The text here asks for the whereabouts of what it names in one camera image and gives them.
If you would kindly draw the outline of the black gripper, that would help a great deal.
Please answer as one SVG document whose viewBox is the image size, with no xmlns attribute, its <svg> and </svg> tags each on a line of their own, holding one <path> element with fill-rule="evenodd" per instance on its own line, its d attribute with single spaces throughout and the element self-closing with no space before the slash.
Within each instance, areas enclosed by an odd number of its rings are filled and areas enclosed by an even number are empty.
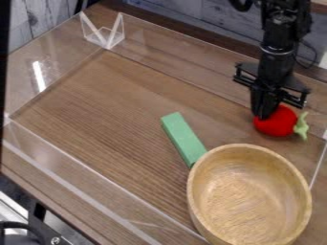
<svg viewBox="0 0 327 245">
<path fill-rule="evenodd" d="M 312 89 L 294 76 L 298 44 L 280 49 L 262 45 L 261 50 L 262 55 L 257 63 L 236 64 L 234 80 L 250 88 L 253 113 L 266 120 L 281 102 L 304 108 Z"/>
</svg>

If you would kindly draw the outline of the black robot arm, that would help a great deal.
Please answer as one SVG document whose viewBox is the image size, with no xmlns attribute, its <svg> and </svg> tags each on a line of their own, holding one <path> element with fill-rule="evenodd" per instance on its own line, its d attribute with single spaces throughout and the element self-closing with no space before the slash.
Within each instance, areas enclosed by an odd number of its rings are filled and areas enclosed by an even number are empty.
<svg viewBox="0 0 327 245">
<path fill-rule="evenodd" d="M 308 103 L 310 87 L 296 77 L 300 44 L 312 31 L 312 0 L 229 0 L 237 11 L 261 7 L 264 39 L 258 63 L 236 65 L 234 81 L 252 90 L 253 114 L 268 120 L 282 102 L 297 108 Z"/>
</svg>

